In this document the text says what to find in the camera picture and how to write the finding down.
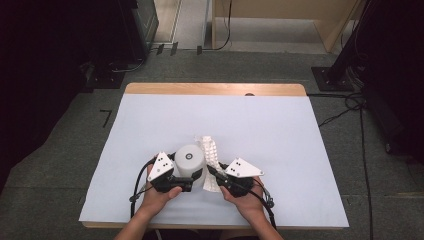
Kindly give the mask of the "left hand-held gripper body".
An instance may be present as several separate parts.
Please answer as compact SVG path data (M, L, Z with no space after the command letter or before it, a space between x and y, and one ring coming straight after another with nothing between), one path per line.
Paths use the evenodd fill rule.
M190 177L176 177L175 164L164 152L157 154L147 180L153 188L162 193L169 192L174 187L181 187L183 192L190 192L194 180Z

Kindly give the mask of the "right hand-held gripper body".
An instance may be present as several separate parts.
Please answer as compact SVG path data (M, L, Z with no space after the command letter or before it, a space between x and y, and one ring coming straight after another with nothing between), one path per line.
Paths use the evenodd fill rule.
M253 188L254 178L263 176L264 172L244 159L236 158L221 174L226 176L227 180L218 180L218 185L224 186L233 197L242 197Z

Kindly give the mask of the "white cylinder device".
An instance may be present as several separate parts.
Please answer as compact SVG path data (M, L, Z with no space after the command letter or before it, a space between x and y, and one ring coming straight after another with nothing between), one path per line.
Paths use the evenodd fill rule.
M180 148L174 157L179 175L181 177L191 177L193 173L205 168L204 153L198 145L185 145ZM194 188L203 186L205 174L202 172L199 179L193 183Z

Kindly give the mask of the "white waffle cloth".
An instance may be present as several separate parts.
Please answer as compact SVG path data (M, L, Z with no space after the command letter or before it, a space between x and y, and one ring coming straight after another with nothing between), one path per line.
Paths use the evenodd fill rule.
M203 189L214 193L220 192L220 187L216 181L216 177L209 171L209 168L212 168L212 170L216 173L224 172L218 161L216 143L211 136L197 137L196 142L203 151L206 163L206 176Z

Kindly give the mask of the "person's left hand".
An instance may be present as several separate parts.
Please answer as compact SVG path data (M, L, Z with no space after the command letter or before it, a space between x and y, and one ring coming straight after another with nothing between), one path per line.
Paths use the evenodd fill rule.
M179 186L172 188L166 193L158 192L150 182L147 182L143 201L137 213L144 216L154 217L170 200L176 198L181 192L182 188Z

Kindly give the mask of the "person's right hand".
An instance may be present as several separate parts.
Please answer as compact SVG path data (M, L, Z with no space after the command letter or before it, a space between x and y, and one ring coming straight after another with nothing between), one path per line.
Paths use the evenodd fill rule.
M255 185L252 188L254 194L248 193L245 196L235 198L224 187L221 186L221 192L226 201L234 204L239 213L248 221L263 220L266 218L264 207L257 196L263 196L262 181L259 177L254 178Z

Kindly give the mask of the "pale blue table mat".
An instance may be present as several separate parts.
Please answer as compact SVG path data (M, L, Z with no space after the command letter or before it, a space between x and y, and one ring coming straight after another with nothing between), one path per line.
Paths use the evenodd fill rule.
M313 108L306 97L126 94L80 215L88 227L121 225L159 152L211 137L220 161L263 171L280 228L349 225Z

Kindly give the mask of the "black cabinet with glass side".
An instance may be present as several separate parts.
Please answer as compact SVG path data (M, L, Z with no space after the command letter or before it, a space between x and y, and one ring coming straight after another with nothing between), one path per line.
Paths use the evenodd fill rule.
M118 0L134 60L146 60L159 20L154 0Z

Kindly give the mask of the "black curtain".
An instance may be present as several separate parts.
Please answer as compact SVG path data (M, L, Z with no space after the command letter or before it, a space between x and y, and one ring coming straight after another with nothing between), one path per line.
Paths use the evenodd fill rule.
M424 0L371 0L357 46L360 78L399 122L389 140L424 164Z
M0 0L0 193L86 85L113 0Z

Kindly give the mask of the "light wooden cabinet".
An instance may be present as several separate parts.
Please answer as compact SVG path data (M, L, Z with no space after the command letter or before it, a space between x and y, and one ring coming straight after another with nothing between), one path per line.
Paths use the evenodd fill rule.
M327 52L332 52L366 0L211 0L212 46L216 47L217 18L312 20Z

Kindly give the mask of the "black stand base plate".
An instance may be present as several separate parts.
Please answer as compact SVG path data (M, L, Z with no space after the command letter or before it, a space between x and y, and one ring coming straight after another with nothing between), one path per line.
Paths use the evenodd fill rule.
M354 90L344 74L332 67L312 67L311 70L320 91L352 92Z
M124 76L124 72L113 70L109 65L93 66L86 86L93 89L119 89Z

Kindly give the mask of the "black stand post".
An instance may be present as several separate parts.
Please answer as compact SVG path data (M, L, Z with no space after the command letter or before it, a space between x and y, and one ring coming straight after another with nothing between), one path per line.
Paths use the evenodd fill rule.
M364 59L365 55L362 52L364 45L367 42L367 35L371 32L372 18L376 6L381 0L367 0L360 20L354 29L353 34L347 41L335 63L330 67L327 73L328 82L330 84L338 84L345 73L346 68L355 62L357 59Z

